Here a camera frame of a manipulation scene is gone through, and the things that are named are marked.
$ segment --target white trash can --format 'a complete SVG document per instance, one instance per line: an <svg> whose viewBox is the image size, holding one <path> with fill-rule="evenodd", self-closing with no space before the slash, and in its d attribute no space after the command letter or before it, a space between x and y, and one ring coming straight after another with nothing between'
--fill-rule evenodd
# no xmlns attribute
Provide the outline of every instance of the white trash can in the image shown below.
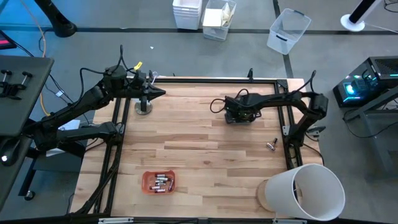
<svg viewBox="0 0 398 224"><path fill-rule="evenodd" d="M310 23L311 19L301 12L284 9L270 28L268 47L287 55Z"/></svg>
<svg viewBox="0 0 398 224"><path fill-rule="evenodd" d="M299 203L294 183L302 193ZM337 218L345 193L337 176L324 166L307 164L271 177L265 188L267 205L279 215L318 221Z"/></svg>

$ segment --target orange tray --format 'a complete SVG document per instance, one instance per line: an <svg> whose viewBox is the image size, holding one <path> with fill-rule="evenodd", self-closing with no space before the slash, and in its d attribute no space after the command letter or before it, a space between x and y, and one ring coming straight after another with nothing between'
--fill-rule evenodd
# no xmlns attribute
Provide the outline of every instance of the orange tray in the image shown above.
<svg viewBox="0 0 398 224"><path fill-rule="evenodd" d="M166 189L166 192L164 193L155 193L155 190L151 190L149 187L155 187L155 180L156 180L156 174L165 174L166 177L171 178L174 180L173 182L173 187L172 190L169 191L169 187L171 184L171 181L166 181L166 185L161 186L162 189ZM172 170L169 171L157 171L157 172L145 172L142 175L142 183L141 183L141 189L144 194L149 194L149 195L162 195L162 194L171 194L174 192L175 189L175 174Z"/></svg>

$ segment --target caster wheel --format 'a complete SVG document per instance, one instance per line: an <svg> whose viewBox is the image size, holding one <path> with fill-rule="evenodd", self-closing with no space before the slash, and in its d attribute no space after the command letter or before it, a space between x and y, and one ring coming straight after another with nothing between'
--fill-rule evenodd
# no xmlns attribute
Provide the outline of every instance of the caster wheel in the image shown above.
<svg viewBox="0 0 398 224"><path fill-rule="evenodd" d="M24 197L24 199L26 201L30 201L30 200L32 200L35 197L35 195L36 195L35 192L28 190L27 193L26 193L26 196Z"/></svg>

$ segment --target white stand base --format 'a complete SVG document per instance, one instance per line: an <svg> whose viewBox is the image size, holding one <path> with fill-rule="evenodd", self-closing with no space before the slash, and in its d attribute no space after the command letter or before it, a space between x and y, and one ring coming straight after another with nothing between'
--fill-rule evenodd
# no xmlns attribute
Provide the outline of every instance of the white stand base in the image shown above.
<svg viewBox="0 0 398 224"><path fill-rule="evenodd" d="M348 29L349 31L352 32L359 32L362 31L365 28L365 22L362 21L358 24L353 24L348 18L349 18L350 14L347 15L343 15L343 17L341 17L340 22L341 25L343 25L343 27L345 29Z"/></svg>

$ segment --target white bucket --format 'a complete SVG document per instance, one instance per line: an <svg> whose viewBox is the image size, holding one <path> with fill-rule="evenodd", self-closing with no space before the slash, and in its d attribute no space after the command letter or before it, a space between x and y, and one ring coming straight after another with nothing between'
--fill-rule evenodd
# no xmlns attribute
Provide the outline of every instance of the white bucket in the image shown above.
<svg viewBox="0 0 398 224"><path fill-rule="evenodd" d="M294 195L294 183L303 195L300 204ZM330 169L318 164L273 176L267 182L265 195L268 206L278 214L318 221L337 218L345 205L341 182Z"/></svg>

